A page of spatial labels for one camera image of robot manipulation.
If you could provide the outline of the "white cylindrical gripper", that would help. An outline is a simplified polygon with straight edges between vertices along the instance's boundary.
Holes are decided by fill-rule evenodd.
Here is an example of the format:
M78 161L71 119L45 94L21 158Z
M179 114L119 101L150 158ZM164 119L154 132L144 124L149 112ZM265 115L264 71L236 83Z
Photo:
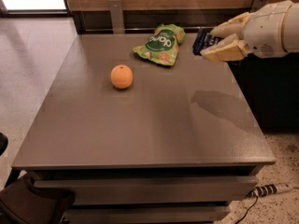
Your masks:
M253 14L244 12L210 33L224 38L200 51L212 62L240 61L250 52L259 58L284 57L293 52L293 2L268 4Z

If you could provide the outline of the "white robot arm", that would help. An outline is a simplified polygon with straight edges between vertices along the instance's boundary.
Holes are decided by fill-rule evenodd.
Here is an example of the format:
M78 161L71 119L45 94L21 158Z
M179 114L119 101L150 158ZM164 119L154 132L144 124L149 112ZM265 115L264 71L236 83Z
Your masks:
M281 58L299 52L299 4L291 0L267 4L216 26L211 35L221 39L200 54L213 62L240 61L249 54Z

